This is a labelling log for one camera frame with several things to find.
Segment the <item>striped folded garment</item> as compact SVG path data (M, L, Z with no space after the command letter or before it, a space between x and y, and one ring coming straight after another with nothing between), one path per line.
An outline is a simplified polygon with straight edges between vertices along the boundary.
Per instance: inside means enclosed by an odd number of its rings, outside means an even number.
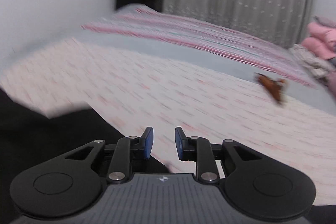
M317 57L301 44L295 44L289 49L289 51L293 55L294 59L306 70L310 77L324 86L328 85L328 77L335 69L330 62Z

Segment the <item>pink folded clothes pile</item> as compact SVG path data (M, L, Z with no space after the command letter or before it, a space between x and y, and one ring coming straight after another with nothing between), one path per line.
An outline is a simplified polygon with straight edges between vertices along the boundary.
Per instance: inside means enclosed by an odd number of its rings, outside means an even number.
M323 60L335 58L335 21L315 16L307 25L309 36L301 45Z

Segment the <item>cherry print white cloth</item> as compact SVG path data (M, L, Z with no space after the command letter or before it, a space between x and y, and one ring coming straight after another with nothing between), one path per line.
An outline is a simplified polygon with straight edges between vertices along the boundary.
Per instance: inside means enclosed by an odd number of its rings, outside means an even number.
M154 128L152 154L173 172L192 172L174 130L213 143L234 139L299 169L315 183L316 205L335 204L335 114L305 100L317 91L290 83L277 104L257 83L177 57L64 39L1 66L1 86L46 114L89 105L126 136Z

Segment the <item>black pants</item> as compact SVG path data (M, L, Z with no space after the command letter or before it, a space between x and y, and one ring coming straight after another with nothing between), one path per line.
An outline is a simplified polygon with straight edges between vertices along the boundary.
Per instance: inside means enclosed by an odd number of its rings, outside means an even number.
M48 118L1 92L1 223L169 223L178 180L93 109Z

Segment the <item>brown hair claw clip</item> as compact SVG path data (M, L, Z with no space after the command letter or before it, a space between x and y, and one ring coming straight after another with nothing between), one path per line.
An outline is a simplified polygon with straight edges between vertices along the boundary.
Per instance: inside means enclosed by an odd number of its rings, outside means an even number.
M256 73L256 81L268 92L278 105L284 103L284 90L288 83L285 79L274 80L266 75Z

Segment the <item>pink striped sheet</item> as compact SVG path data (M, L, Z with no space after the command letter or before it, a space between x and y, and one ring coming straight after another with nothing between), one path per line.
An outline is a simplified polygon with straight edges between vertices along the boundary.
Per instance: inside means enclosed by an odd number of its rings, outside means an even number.
M158 40L212 53L276 73L303 86L315 84L289 51L265 40L201 20L128 5L107 18L81 25L97 33Z

